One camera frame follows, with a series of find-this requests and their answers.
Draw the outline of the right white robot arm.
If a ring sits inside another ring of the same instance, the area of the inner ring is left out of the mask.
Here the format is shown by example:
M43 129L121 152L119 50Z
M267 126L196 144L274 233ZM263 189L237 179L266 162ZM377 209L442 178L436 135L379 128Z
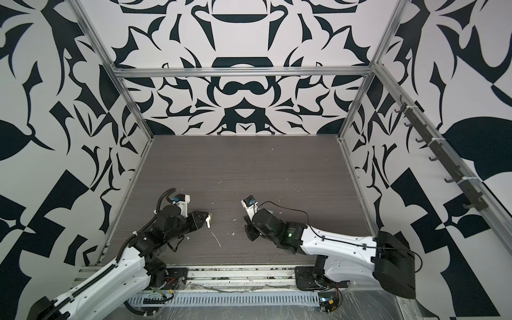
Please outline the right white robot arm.
M322 287L369 280L398 297L416 298L415 254L408 243L388 232L380 231L375 237L330 233L282 221L257 205L246 208L244 220L250 240L262 237L291 254L314 256L313 277Z

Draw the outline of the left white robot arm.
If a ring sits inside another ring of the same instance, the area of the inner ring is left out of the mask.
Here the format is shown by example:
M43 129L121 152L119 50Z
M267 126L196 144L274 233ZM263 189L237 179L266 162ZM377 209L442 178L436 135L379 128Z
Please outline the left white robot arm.
M109 264L68 292L36 301L28 319L104 319L136 293L161 287L166 269L161 253L171 241L201 229L210 218L204 211L185 213L176 203L165 206L125 241Z

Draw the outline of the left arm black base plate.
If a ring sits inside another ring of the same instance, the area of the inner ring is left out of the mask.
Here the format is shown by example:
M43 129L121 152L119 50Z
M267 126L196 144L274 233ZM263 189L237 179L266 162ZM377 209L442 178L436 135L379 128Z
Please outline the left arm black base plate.
M179 289L187 284L189 269L186 267L168 267L165 270L164 289Z

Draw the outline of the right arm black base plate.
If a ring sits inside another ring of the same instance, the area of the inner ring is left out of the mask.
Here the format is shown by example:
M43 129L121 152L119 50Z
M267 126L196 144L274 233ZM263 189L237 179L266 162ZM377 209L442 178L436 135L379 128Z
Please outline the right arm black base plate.
M327 289L324 269L314 266L298 266L294 268L296 287L300 291L321 291Z

